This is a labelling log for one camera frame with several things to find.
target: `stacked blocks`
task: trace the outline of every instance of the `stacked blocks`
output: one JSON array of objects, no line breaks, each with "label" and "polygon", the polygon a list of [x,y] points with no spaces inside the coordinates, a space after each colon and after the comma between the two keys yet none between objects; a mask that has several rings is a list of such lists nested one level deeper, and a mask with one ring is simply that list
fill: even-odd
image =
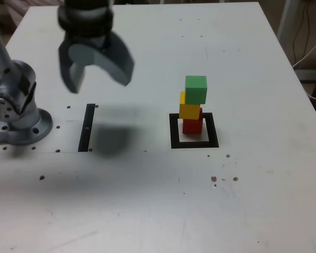
[{"label": "stacked blocks", "polygon": [[202,108],[207,95],[206,76],[186,76],[185,92],[180,94],[179,118],[183,119],[184,134],[201,134]]}]

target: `white table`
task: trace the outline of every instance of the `white table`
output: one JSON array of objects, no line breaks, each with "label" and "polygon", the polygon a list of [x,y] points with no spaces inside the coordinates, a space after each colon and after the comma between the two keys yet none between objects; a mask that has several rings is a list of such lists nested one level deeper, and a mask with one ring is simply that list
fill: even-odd
[{"label": "white table", "polygon": [[[89,67],[67,91],[56,7],[30,8],[7,46],[54,128],[0,145],[0,252],[316,253],[316,113],[260,6],[114,10],[136,61],[127,87]],[[186,75],[207,76],[219,148],[170,148]],[[87,103],[93,152],[78,153]]]}]

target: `black frame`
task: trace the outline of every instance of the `black frame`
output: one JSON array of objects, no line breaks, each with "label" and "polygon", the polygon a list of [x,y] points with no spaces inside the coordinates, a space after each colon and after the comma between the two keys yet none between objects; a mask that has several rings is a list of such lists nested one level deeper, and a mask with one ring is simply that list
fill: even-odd
[{"label": "black frame", "polygon": [[179,140],[178,119],[179,113],[170,113],[170,135],[171,135],[171,149],[197,149],[197,148],[218,148],[218,137],[211,112],[202,114],[206,121],[207,134],[209,141],[185,141]]}]

